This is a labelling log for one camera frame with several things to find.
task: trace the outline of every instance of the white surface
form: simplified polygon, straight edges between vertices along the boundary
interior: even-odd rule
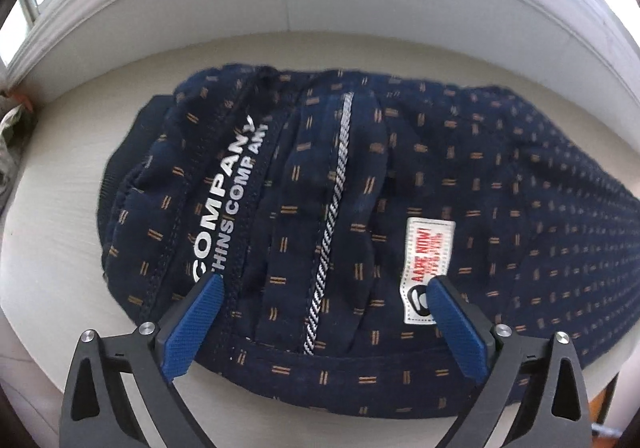
[[[103,336],[132,330],[110,297],[100,268],[95,211],[107,158],[153,94],[171,92],[194,71],[226,62],[297,69],[341,66],[463,85],[508,86],[546,112],[611,174],[640,194],[640,157],[603,124],[523,78],[436,48],[376,38],[287,33],[217,40],[140,60],[87,82],[44,108],[6,216],[0,305],[57,388],[65,384],[82,330],[94,327]],[[587,368],[590,396],[620,369],[639,333],[636,326]],[[179,378],[177,388],[219,448],[429,448],[451,422],[322,414],[254,396],[199,366]],[[134,402],[137,410],[140,406]],[[513,408],[509,414],[513,417]],[[506,428],[508,421],[501,426],[502,436]],[[152,445],[161,446],[154,439]]]
[[[40,448],[57,448],[62,394],[31,359],[0,310],[0,386]]]
[[[603,0],[47,0],[8,68],[50,102],[153,53],[242,34],[331,30],[437,45],[539,82],[640,152],[640,57]]]
[[[604,425],[624,431],[640,410],[640,346],[622,365]]]

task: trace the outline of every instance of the fabric tag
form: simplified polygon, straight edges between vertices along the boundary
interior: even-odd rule
[[[434,276],[447,274],[455,229],[452,221],[420,217],[407,220],[400,281],[404,323],[435,325],[427,302],[427,284]]]

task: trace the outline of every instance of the cloth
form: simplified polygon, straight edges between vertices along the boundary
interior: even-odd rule
[[[34,123],[33,114],[25,105],[11,108],[0,121],[0,210],[4,209],[11,194],[22,151]]]
[[[507,89],[230,65],[178,86],[155,141],[128,156],[98,204],[112,295],[158,320],[203,269],[222,274],[196,359],[262,396],[457,414],[471,383],[436,325],[406,323],[411,218],[455,222],[447,275],[464,298],[518,332],[569,333],[583,366],[639,317],[640,202]]]

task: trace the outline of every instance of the stitching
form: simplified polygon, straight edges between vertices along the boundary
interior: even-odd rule
[[[260,73],[256,75],[256,80],[260,77]],[[164,276],[168,271],[169,263],[172,259],[172,252],[175,250],[175,243],[178,236],[178,230],[182,224],[182,209],[184,206],[184,202],[186,200],[187,193],[189,192],[190,185],[192,181],[199,177],[198,174],[195,174],[198,170],[204,170],[209,163],[208,161],[202,161],[202,158],[206,156],[207,150],[211,151],[210,154],[213,154],[214,147],[211,146],[212,143],[216,142],[221,136],[224,135],[223,132],[218,132],[220,128],[226,130],[231,126],[234,122],[237,113],[240,111],[242,101],[246,99],[246,95],[250,89],[252,89],[255,85],[255,82],[249,82],[247,85],[242,88],[241,91],[238,92],[234,99],[234,104],[231,108],[226,108],[224,104],[219,104],[216,110],[215,115],[212,118],[212,122],[207,124],[206,131],[204,132],[202,138],[199,140],[199,143],[196,147],[196,154],[193,155],[192,161],[190,163],[189,171],[185,172],[184,180],[182,181],[183,189],[180,192],[179,199],[177,200],[177,204],[175,206],[175,220],[174,225],[172,227],[169,240],[167,241],[166,246],[164,247],[156,268],[150,277],[149,284],[147,286],[147,291],[144,298],[144,304],[142,309],[140,310],[139,318],[140,321],[144,321],[148,318],[148,316],[153,311],[153,308],[156,304],[156,299],[158,296],[158,292],[162,281],[164,280]]]
[[[118,192],[116,193],[116,197],[113,202],[113,207],[111,209],[111,216],[109,218],[109,221],[107,224],[107,230],[105,232],[105,238],[111,237],[111,240],[105,243],[104,251],[107,251],[107,247],[111,247],[113,245],[113,241],[115,239],[115,231],[116,231],[116,225],[114,224],[114,221],[117,220],[119,213],[124,208],[127,202],[127,199],[131,193],[131,189],[133,188],[134,183],[140,176],[141,172],[142,172],[142,164],[139,163],[133,168],[133,170],[127,173],[126,177],[123,179],[122,188],[124,189],[124,191],[118,190]],[[106,262],[104,267],[105,267],[104,272],[106,273],[107,272]],[[134,322],[137,322],[137,320],[140,318],[141,310],[142,309],[138,311],[137,318],[134,318],[133,316],[131,317],[134,320]]]
[[[252,183],[255,186],[255,190],[253,190],[249,194],[247,194],[246,203],[242,205],[243,213],[242,215],[238,215],[237,222],[242,222],[242,227],[238,227],[235,233],[236,235],[236,247],[234,247],[233,251],[229,251],[228,257],[229,259],[233,259],[233,263],[229,262],[228,268],[225,269],[226,275],[225,279],[229,284],[229,289],[226,292],[225,298],[225,309],[222,312],[223,323],[220,329],[219,340],[215,343],[215,347],[212,352],[213,363],[216,364],[218,351],[221,349],[226,349],[226,345],[228,344],[228,340],[232,335],[232,328],[234,326],[234,321],[232,320],[231,310],[235,310],[238,304],[238,293],[240,291],[241,281],[242,281],[242,268],[244,267],[244,262],[246,260],[246,255],[243,252],[246,252],[246,245],[250,240],[250,237],[247,234],[247,230],[251,226],[253,222],[254,208],[257,204],[258,197],[261,195],[261,186],[264,181],[264,177],[266,176],[268,169],[271,165],[271,159],[273,159],[273,149],[274,146],[278,143],[278,138],[280,136],[280,131],[282,130],[282,126],[286,121],[288,115],[290,115],[289,109],[291,105],[283,104],[284,110],[281,114],[278,114],[273,118],[271,128],[269,129],[267,136],[265,136],[264,141],[262,142],[262,146],[260,148],[260,153],[264,154],[265,157],[269,157],[270,160],[265,162],[258,162],[255,167],[254,172],[250,178],[249,183]],[[221,356],[220,364],[225,364],[229,362],[224,356]]]
[[[439,363],[449,362],[452,358],[450,357],[450,351],[447,346],[434,346],[429,349],[423,349],[421,351],[407,351],[401,354],[390,354],[388,356],[373,356],[370,358],[361,358],[361,357],[353,357],[353,358],[341,358],[338,356],[314,356],[313,360],[315,363],[313,365],[309,365],[310,361],[309,357],[306,354],[298,354],[296,352],[283,352],[278,351],[274,348],[268,348],[267,346],[260,345],[256,342],[250,341],[244,336],[232,334],[230,341],[234,341],[233,348],[234,349],[251,349],[251,360],[255,360],[256,362],[267,362],[268,364],[283,364],[287,367],[301,367],[303,370],[330,370],[332,372],[352,374],[353,370],[360,370],[361,368],[370,368],[372,364],[379,364],[379,369],[374,370],[387,370],[389,362],[401,362],[405,361],[405,363],[418,363],[424,364],[424,357],[428,356],[430,361],[425,365],[427,368],[436,367]],[[247,342],[248,345],[241,345],[240,342]],[[257,351],[271,351],[276,354],[273,357],[256,354]],[[348,364],[347,368],[337,368],[332,364]]]
[[[378,106],[378,108],[380,109],[380,111],[382,113],[384,113],[384,109],[386,108],[386,104],[384,104],[382,102],[382,99],[380,98],[380,96],[378,95],[378,92],[375,90],[370,90],[370,93],[373,94],[373,99],[375,104]],[[388,142],[389,136],[391,135],[391,126],[388,123],[388,119],[386,117],[382,117],[382,124],[385,126],[385,133],[386,133],[386,139]],[[385,164],[385,173],[386,170],[389,170],[389,162],[391,161],[392,158],[392,151],[390,150],[390,147],[387,146],[386,148],[386,164]],[[372,208],[372,212],[369,214],[369,220],[367,221],[367,226],[369,226],[369,229],[372,229],[372,221],[375,218],[376,215],[376,203],[380,197],[380,194],[382,193],[383,187],[385,184],[385,180],[383,179],[382,182],[380,183],[380,189],[378,191],[378,194],[376,195],[376,202],[374,203],[374,206]],[[374,266],[382,266],[383,262],[382,259],[380,259],[380,250],[378,248],[373,248],[373,265]],[[364,305],[364,311],[363,313],[360,315],[360,320],[358,321],[358,325],[356,326],[356,329],[354,330],[354,332],[357,332],[358,330],[360,330],[360,327],[362,326],[365,318],[368,316],[368,309],[369,306],[367,305],[367,302],[370,300],[371,295],[374,293],[374,291],[378,288],[378,285],[382,283],[382,278],[376,279],[374,278],[369,286],[369,292],[367,293],[366,296],[366,300],[365,300],[365,305]]]
[[[320,305],[324,298],[324,290],[326,287],[326,275],[329,269],[329,258],[331,254],[331,241],[334,236],[335,221],[338,216],[338,208],[342,199],[342,191],[344,190],[344,181],[346,179],[346,166],[349,150],[349,129],[351,123],[351,102],[353,101],[353,92],[348,92],[342,96],[342,117],[340,119],[340,136],[338,138],[338,164],[336,167],[334,194],[327,211],[324,222],[324,233],[322,234],[322,244],[320,250],[320,262],[318,264],[318,272],[314,282],[314,293],[309,307],[308,320],[306,322],[306,335],[304,343],[305,354],[313,355],[316,335],[318,334],[318,322]]]

